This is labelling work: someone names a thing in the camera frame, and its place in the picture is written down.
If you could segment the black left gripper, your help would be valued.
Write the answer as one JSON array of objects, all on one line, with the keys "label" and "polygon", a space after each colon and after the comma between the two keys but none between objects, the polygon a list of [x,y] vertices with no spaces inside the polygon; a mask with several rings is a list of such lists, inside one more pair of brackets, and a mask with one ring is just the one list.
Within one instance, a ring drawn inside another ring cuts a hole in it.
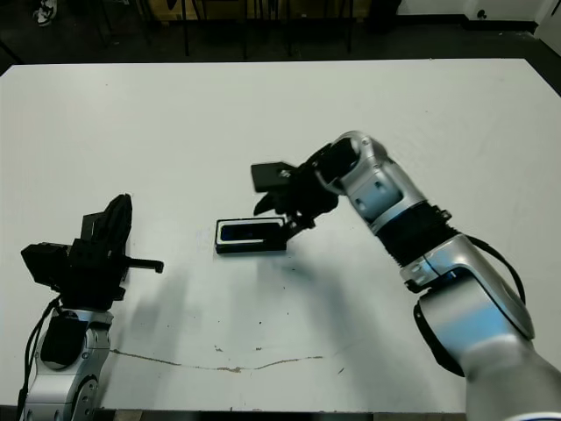
[{"label": "black left gripper", "polygon": [[129,194],[113,198],[103,213],[102,240],[76,239],[67,257],[68,269],[60,282],[62,305],[76,310],[108,310],[124,299],[121,283],[131,268],[161,274],[164,262],[126,254],[131,231]]}]

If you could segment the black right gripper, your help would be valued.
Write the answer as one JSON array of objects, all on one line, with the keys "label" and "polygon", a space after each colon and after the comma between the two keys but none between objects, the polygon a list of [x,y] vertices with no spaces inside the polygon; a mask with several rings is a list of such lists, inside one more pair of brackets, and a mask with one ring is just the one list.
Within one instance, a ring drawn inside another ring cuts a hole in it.
[{"label": "black right gripper", "polygon": [[338,205],[338,195],[328,191],[317,177],[320,159],[330,149],[322,147],[310,158],[294,169],[285,189],[271,190],[254,207],[254,215],[273,211],[285,215],[284,228],[286,239],[292,239],[302,231],[313,229],[315,219],[333,211]]}]

